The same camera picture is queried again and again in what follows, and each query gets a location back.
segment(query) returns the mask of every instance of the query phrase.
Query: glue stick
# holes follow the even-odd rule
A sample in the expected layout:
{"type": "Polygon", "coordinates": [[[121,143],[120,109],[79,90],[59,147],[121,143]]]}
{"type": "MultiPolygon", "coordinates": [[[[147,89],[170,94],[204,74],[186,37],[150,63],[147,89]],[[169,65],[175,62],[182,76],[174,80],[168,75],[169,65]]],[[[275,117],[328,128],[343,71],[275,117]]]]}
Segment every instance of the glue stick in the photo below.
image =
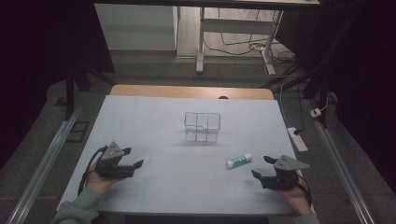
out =
{"type": "Polygon", "coordinates": [[[246,163],[250,162],[252,159],[253,159],[253,156],[250,153],[248,153],[246,155],[243,155],[243,156],[234,158],[230,161],[227,161],[226,165],[227,165],[228,169],[232,169],[234,167],[246,164],[246,163]]]}

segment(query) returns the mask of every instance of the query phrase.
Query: hand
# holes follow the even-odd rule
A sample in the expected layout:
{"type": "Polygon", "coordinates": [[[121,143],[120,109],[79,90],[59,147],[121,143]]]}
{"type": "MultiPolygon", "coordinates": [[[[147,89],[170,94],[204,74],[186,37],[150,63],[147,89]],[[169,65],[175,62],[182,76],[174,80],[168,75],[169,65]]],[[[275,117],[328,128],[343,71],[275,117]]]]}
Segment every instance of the hand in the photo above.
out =
{"type": "MultiPolygon", "coordinates": [[[[304,180],[299,178],[299,184],[304,188],[307,187],[307,184],[304,180]]],[[[282,195],[286,201],[290,204],[290,206],[294,209],[295,213],[299,216],[306,216],[312,214],[311,207],[309,206],[308,200],[306,199],[305,193],[297,187],[293,189],[274,189],[274,191],[280,195],[282,195]]]]}
{"type": "Polygon", "coordinates": [[[116,183],[121,181],[122,179],[105,179],[99,176],[95,172],[96,163],[94,163],[87,176],[87,181],[85,183],[85,187],[92,189],[93,191],[97,192],[100,195],[104,195],[108,192],[110,187],[116,183]]]}

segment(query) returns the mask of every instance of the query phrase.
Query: sleeve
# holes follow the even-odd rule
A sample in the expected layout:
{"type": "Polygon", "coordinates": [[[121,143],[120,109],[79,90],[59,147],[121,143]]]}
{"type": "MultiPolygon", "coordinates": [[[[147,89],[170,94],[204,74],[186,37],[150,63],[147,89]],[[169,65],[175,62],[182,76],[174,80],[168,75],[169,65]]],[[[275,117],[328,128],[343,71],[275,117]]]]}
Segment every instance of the sleeve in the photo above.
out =
{"type": "Polygon", "coordinates": [[[295,217],[293,219],[294,224],[320,224],[317,214],[295,217]]]}
{"type": "Polygon", "coordinates": [[[100,199],[100,194],[85,188],[72,203],[61,204],[51,224],[91,223],[99,215],[95,207],[100,199]]]}

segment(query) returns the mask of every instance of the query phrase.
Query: transparent basket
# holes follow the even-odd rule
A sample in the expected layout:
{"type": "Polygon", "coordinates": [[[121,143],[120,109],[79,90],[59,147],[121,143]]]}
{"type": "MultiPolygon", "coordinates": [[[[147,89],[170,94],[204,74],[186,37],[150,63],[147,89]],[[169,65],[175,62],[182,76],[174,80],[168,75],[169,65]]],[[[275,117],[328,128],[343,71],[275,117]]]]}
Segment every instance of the transparent basket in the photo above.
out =
{"type": "Polygon", "coordinates": [[[184,115],[186,141],[217,142],[220,114],[187,112],[184,115]]]}

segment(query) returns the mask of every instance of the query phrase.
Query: white wall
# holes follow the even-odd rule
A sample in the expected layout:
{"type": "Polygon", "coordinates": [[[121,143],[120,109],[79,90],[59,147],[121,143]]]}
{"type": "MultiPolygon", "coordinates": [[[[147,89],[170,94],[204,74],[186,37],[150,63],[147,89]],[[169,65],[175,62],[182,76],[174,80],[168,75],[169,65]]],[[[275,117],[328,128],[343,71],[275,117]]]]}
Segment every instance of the white wall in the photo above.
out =
{"type": "Polygon", "coordinates": [[[175,7],[95,4],[109,49],[175,50],[175,7]]]}

